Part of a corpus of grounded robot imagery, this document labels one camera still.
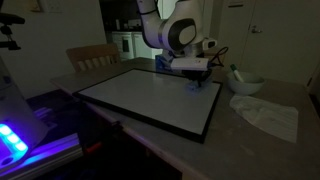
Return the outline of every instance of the whiteboard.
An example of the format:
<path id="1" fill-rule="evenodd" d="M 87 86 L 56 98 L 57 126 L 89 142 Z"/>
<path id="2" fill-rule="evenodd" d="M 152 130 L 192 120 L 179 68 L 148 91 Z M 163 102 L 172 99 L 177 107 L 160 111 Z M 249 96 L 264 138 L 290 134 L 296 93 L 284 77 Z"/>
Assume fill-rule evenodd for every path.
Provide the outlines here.
<path id="1" fill-rule="evenodd" d="M 207 83 L 194 92 L 188 83 L 183 77 L 134 69 L 75 96 L 182 136 L 200 137 L 211 120 L 221 84 Z"/>

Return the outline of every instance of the gray countertop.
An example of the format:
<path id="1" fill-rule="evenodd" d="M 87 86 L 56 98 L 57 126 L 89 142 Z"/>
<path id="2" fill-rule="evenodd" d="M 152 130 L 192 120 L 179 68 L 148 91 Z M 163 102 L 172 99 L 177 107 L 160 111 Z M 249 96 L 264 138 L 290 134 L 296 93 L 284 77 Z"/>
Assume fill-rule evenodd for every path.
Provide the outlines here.
<path id="1" fill-rule="evenodd" d="M 154 62 L 137 58 L 122 64 L 54 78 L 72 94 L 132 68 L 154 70 Z M 226 82 L 225 72 L 214 80 Z M 319 118 L 305 87 L 267 80 L 256 98 L 293 106 L 299 111 L 297 143 L 289 143 L 252 126 L 229 107 L 233 93 L 224 84 L 204 144 L 189 141 L 108 109 L 88 104 L 184 174 L 194 179 L 319 179 Z"/>

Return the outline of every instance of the chair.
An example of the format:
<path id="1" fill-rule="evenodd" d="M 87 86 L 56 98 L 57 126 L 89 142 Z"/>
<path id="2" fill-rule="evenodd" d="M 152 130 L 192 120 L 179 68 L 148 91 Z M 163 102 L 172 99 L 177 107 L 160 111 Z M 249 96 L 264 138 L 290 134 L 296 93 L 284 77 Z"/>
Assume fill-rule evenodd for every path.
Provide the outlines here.
<path id="1" fill-rule="evenodd" d="M 118 47 L 114 43 L 67 49 L 66 53 L 76 72 L 120 62 Z"/>

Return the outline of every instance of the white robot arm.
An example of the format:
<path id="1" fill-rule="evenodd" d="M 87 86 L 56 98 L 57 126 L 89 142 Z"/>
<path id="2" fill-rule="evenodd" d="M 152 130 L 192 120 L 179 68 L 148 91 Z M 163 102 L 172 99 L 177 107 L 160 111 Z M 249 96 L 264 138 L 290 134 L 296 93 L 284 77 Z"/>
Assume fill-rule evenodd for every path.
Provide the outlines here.
<path id="1" fill-rule="evenodd" d="M 203 51 L 202 12 L 198 0 L 179 0 L 169 19 L 159 17 L 157 1 L 137 0 L 148 46 L 196 57 Z"/>

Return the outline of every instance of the white cloth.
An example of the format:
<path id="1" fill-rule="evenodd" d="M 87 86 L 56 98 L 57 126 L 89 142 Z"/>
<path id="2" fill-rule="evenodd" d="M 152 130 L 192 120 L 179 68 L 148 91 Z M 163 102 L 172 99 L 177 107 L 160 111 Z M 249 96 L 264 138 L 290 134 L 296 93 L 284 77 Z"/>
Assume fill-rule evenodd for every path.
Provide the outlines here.
<path id="1" fill-rule="evenodd" d="M 280 139 L 295 143 L 298 129 L 298 110 L 250 96 L 234 95 L 230 101 L 240 116 L 255 127 Z"/>

